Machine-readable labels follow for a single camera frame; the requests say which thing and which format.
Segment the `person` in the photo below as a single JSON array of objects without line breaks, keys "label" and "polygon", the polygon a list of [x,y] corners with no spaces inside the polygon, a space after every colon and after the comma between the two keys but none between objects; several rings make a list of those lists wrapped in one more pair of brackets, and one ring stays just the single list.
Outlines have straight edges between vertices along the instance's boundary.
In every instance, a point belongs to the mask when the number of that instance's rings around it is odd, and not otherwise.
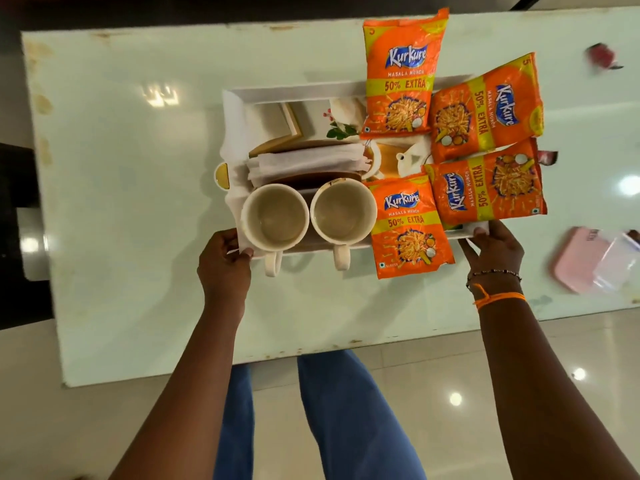
[{"label": "person", "polygon": [[[520,243],[499,221],[460,242],[515,479],[638,479],[569,379],[520,288]],[[205,304],[156,405],[111,475],[250,479],[253,402],[247,365],[232,367],[252,250],[213,235],[198,266]],[[494,298],[485,298],[485,293]],[[496,295],[508,293],[496,300]],[[424,479],[420,460],[371,375],[350,351],[298,357],[302,402],[328,480]]]}]

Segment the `orange snack packet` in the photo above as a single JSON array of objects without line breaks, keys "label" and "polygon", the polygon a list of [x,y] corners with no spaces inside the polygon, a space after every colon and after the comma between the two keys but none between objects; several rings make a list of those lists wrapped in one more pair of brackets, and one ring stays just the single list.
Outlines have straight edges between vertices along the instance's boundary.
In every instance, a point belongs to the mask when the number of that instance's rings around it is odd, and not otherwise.
[{"label": "orange snack packet", "polygon": [[547,213],[535,138],[468,160],[425,165],[424,170],[445,225]]},{"label": "orange snack packet", "polygon": [[436,163],[542,135],[535,53],[438,91],[431,99],[429,125]]},{"label": "orange snack packet", "polygon": [[379,180],[369,188],[378,204],[371,245],[379,280],[455,263],[427,175]]},{"label": "orange snack packet", "polygon": [[448,19],[449,9],[443,8],[424,20],[365,20],[368,114],[361,137],[428,131],[431,91]]}]

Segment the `hand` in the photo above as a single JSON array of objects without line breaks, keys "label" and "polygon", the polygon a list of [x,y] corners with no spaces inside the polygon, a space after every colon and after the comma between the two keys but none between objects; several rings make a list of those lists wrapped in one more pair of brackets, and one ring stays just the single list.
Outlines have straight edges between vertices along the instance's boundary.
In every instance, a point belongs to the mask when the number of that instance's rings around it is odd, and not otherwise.
[{"label": "hand", "polygon": [[460,239],[459,242],[471,268],[468,279],[474,297],[476,299],[483,297],[482,291],[473,286],[474,283],[480,284],[489,294],[509,291],[521,293],[520,281],[512,274],[488,273],[473,276],[473,273],[491,269],[507,269],[514,273],[520,272],[524,250],[509,229],[500,221],[490,221],[489,234],[485,233],[484,229],[476,228],[473,239],[470,239],[470,241],[480,249],[480,256],[466,239]]},{"label": "hand", "polygon": [[252,256],[251,248],[239,252],[236,229],[221,230],[213,234],[200,255],[198,265],[205,309],[227,305],[236,307],[240,311],[239,323],[244,314],[244,300],[251,284],[249,263]]}]

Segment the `person's left hand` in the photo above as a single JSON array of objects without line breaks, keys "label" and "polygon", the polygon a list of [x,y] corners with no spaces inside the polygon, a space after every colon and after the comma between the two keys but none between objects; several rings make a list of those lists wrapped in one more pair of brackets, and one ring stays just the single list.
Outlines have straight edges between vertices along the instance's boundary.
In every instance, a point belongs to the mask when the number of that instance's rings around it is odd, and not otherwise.
[{"label": "person's left hand", "polygon": [[204,290],[205,308],[231,305],[244,314],[244,300],[251,284],[249,263],[251,248],[238,250],[236,229],[221,230],[213,234],[200,255],[198,277]]}]

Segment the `person's right arm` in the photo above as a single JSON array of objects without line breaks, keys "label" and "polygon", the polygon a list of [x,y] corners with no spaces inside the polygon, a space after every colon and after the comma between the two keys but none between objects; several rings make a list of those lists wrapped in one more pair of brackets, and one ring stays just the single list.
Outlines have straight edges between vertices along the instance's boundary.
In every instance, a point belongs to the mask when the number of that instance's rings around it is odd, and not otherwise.
[{"label": "person's right arm", "polygon": [[[490,234],[476,231],[461,247],[471,266],[476,299],[522,293],[510,274],[473,273],[508,269],[518,273],[524,251],[500,221]],[[526,301],[502,299],[483,306],[480,328],[484,341],[504,450],[513,478],[638,479],[624,453],[569,379]]]}]

